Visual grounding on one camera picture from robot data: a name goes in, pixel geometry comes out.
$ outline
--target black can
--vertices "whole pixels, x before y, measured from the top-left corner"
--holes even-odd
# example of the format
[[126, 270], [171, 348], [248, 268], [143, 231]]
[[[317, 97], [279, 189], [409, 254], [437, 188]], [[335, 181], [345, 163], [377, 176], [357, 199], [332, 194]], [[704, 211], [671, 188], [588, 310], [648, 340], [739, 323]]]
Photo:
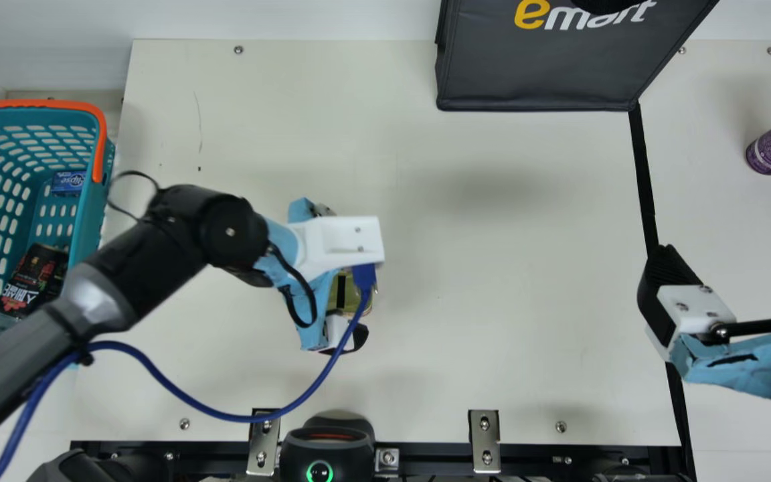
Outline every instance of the black can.
[[61, 293], [68, 254], [45, 244], [32, 244], [19, 260], [0, 295], [0, 326], [13, 326]]

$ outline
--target emart logo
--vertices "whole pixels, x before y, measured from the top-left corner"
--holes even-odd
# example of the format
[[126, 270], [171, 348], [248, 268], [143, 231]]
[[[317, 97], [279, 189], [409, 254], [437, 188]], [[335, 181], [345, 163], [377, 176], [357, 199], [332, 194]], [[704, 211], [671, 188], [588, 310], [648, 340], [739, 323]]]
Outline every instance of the emart logo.
[[645, 13], [654, 7], [654, 0], [639, 3], [618, 13], [611, 15], [597, 15], [592, 17], [590, 13], [576, 9], [576, 7], [551, 8], [548, 0], [522, 0], [517, 6], [516, 15], [513, 16], [514, 24], [526, 30], [534, 30], [543, 27], [544, 30], [569, 30], [570, 25], [576, 21], [576, 30], [587, 28], [606, 27], [617, 25], [629, 16], [629, 21], [645, 21]]

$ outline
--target black fabric bag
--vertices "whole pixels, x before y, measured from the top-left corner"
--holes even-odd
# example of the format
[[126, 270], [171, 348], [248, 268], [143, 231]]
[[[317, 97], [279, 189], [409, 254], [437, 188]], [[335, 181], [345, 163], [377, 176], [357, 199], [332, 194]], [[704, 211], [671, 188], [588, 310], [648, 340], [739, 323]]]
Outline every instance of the black fabric bag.
[[441, 110], [630, 110], [718, 0], [442, 0]]

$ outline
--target black cable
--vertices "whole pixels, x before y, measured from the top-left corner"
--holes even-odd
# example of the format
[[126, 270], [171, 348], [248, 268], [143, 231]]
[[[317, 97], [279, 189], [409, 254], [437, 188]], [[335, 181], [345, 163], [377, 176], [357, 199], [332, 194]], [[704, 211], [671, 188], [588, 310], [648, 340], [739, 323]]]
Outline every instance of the black cable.
[[[115, 185], [116, 181], [126, 176], [144, 177], [147, 180], [149, 180], [151, 183], [153, 183], [154, 193], [159, 191], [159, 183], [153, 177], [150, 177], [147, 174], [142, 173], [142, 171], [123, 171], [122, 173], [116, 174], [116, 176], [112, 178], [112, 180], [109, 183], [109, 192], [111, 192], [112, 186]], [[108, 204], [112, 210], [118, 211], [119, 213], [126, 214], [126, 216], [131, 217], [134, 220], [134, 222], [139, 222], [139, 218], [135, 217], [134, 214], [132, 214], [130, 211], [125, 210], [124, 208], [121, 208], [119, 205], [115, 204], [115, 202], [112, 201], [110, 198], [106, 199], [106, 204]]]
[[309, 282], [305, 280], [305, 277], [303, 277], [299, 271], [296, 271], [296, 269], [287, 262], [287, 259], [284, 259], [284, 255], [281, 254], [281, 250], [278, 249], [278, 246], [270, 242], [269, 248], [267, 248], [266, 252], [272, 253], [272, 255], [276, 257], [278, 264], [284, 268], [284, 271], [287, 271], [290, 276], [293, 276], [296, 281], [299, 282], [299, 284], [303, 287], [305, 296], [309, 297], [309, 305], [311, 305], [311, 323], [303, 323], [303, 320], [296, 313], [296, 307], [293, 305], [293, 297], [290, 295], [290, 287], [282, 287], [284, 289], [279, 289], [279, 292], [284, 295], [284, 302], [287, 304], [287, 311], [290, 312], [290, 317], [293, 319], [293, 323], [296, 323], [296, 326], [298, 327], [310, 327], [311, 325], [315, 324], [315, 321], [317, 321], [317, 300], [315, 299], [315, 291], [311, 289]]

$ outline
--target metal bracket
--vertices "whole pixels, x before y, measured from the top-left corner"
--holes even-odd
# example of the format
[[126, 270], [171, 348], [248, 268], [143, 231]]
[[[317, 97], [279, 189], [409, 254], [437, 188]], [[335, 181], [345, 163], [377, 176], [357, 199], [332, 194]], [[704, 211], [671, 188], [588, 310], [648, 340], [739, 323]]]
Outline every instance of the metal bracket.
[[475, 473], [501, 473], [499, 411], [469, 410], [468, 439]]
[[[270, 414], [274, 410], [253, 410], [253, 415]], [[270, 477], [276, 470], [278, 431], [281, 418], [251, 424], [248, 428], [248, 475]]]
[[373, 472], [380, 477], [397, 477], [400, 466], [400, 451], [398, 449], [377, 449], [373, 462]]

